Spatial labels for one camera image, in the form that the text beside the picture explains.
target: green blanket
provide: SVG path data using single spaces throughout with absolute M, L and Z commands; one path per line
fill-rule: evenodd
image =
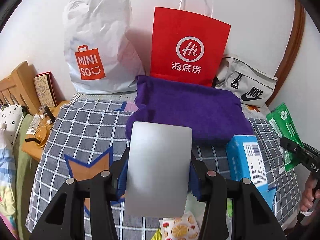
M 30 233 L 25 227 L 26 218 L 29 212 L 29 201 L 36 174 L 38 162 L 21 150 L 22 143 L 26 138 L 26 132 L 33 119 L 28 114 L 22 121 L 16 142 L 13 146 L 13 155 L 16 163 L 16 219 L 20 240 L 28 240 Z

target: yellow knitted item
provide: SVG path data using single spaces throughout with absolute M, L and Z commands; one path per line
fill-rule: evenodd
M 151 240 L 162 240 L 161 231 L 158 229 Z

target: miniso bag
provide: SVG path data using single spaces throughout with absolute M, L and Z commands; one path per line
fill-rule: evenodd
M 127 40 L 130 0 L 72 0 L 64 8 L 64 55 L 79 93 L 137 89 L 141 61 Z
M 262 107 L 272 95 L 277 78 L 267 75 L 241 61 L 238 56 L 227 55 L 222 58 L 216 88 L 229 90 L 241 99 L 242 104 Z
M 211 87 L 227 44 L 231 26 L 181 10 L 155 8 L 152 77 Z

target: human hand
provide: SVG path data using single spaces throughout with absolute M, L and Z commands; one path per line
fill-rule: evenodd
M 317 179 L 315 179 L 312 173 L 310 173 L 306 182 L 306 188 L 302 193 L 302 199 L 300 201 L 300 210 L 302 212 L 307 212 L 308 209 L 312 208 L 314 198 L 320 198 L 320 189 L 318 189 L 315 194 L 313 194 L 312 191 L 315 188 L 316 183 Z

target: folded purple fabric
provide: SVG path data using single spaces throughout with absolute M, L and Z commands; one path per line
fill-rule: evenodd
M 253 135 L 240 99 L 230 91 L 149 76 L 137 78 L 138 111 L 126 124 L 129 139 L 135 121 L 190 127 L 196 143 L 223 145 L 235 134 Z

